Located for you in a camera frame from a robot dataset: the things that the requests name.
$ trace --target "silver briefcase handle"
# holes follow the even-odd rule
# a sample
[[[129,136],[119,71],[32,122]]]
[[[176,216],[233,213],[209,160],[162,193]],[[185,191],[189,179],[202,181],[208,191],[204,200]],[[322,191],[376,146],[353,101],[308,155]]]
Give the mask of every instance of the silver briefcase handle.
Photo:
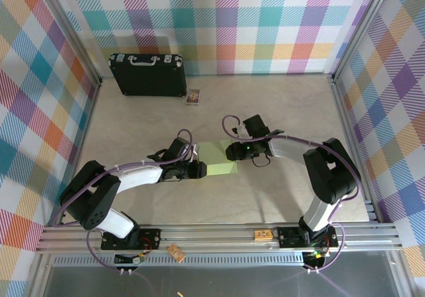
[[[131,65],[133,66],[155,66],[155,63],[157,62],[157,60],[159,60],[159,58],[157,56],[153,56],[151,58],[151,60],[153,60],[152,63],[148,63],[148,62],[133,62],[133,60],[136,60],[137,58],[135,56],[129,56],[128,60],[130,60]]]

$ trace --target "beige floor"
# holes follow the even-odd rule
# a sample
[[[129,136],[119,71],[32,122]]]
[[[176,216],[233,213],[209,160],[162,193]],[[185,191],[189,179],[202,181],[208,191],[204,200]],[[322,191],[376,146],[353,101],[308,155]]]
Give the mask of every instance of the beige floor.
[[[260,114],[271,130],[317,142],[343,140],[325,76],[204,76],[188,78],[187,85],[201,89],[199,106],[186,106],[182,98],[123,96],[114,80],[106,80],[80,163],[139,161],[168,148],[181,128],[198,142],[224,139],[220,123],[226,114],[243,120]],[[312,197],[305,166],[272,158],[264,168],[239,163],[236,174],[136,187],[117,195],[113,208],[143,224],[297,222]],[[361,198],[335,216],[367,219]]]

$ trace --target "green cloth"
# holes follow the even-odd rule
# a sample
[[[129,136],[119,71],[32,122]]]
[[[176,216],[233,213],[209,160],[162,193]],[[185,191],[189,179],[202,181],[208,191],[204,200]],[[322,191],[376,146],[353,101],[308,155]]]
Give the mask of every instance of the green cloth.
[[[236,173],[238,168],[235,161],[226,158],[226,148],[232,140],[215,142],[199,142],[199,161],[207,165],[207,175]]]

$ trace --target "small wooden piece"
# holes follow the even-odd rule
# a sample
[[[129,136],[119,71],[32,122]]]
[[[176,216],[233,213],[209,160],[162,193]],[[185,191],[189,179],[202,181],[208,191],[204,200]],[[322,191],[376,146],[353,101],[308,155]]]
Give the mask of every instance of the small wooden piece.
[[[183,262],[183,259],[186,257],[186,255],[175,244],[172,244],[167,250],[177,262]]]
[[[254,239],[256,241],[273,239],[272,231],[270,229],[256,229],[254,231]]]

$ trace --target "black briefcase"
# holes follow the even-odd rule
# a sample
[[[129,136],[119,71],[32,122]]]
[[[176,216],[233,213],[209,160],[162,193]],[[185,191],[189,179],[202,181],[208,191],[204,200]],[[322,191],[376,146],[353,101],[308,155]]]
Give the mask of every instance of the black briefcase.
[[[183,59],[178,54],[114,53],[109,66],[126,96],[185,96]]]

